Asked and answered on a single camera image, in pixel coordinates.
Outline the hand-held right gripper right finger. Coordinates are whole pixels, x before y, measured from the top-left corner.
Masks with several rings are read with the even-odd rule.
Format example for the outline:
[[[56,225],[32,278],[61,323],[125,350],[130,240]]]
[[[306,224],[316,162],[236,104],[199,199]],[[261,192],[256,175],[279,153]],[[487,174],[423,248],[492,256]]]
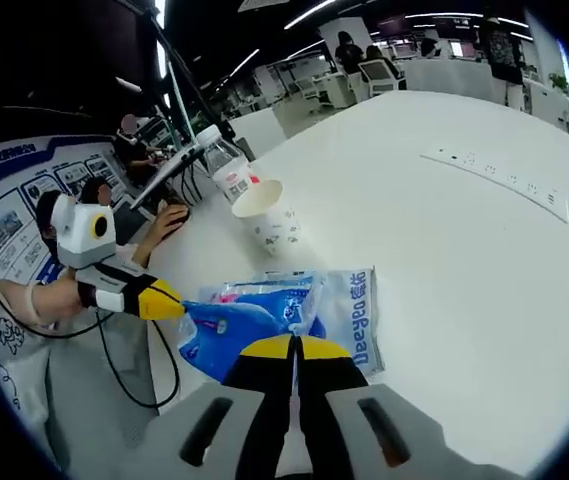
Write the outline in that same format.
[[[296,352],[300,426],[314,478],[515,478],[451,449],[437,421],[387,385],[369,383],[343,347],[303,336]]]

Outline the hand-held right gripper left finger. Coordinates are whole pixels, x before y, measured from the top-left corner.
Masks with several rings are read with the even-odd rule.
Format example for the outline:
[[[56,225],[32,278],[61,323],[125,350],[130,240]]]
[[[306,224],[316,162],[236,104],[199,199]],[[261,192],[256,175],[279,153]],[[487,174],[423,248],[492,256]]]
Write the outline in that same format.
[[[295,339],[259,340],[226,379],[176,404],[146,438],[148,479],[273,479],[289,429]]]

